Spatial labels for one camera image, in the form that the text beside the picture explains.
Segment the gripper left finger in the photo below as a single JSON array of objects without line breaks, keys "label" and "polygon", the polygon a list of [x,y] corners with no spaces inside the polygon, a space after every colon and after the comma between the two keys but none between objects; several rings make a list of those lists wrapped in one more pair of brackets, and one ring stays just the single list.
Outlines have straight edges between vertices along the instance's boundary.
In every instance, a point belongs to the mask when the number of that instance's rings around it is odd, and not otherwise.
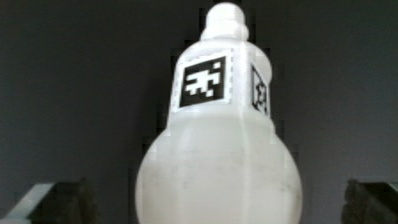
[{"label": "gripper left finger", "polygon": [[91,182],[36,184],[0,224],[100,224]]}]

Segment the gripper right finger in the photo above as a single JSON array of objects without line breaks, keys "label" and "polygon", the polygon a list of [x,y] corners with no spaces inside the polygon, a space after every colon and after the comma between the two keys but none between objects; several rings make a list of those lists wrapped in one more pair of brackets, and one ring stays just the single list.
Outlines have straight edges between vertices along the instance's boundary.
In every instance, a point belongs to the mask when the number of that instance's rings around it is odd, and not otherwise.
[{"label": "gripper right finger", "polygon": [[398,224],[398,183],[349,180],[341,224]]}]

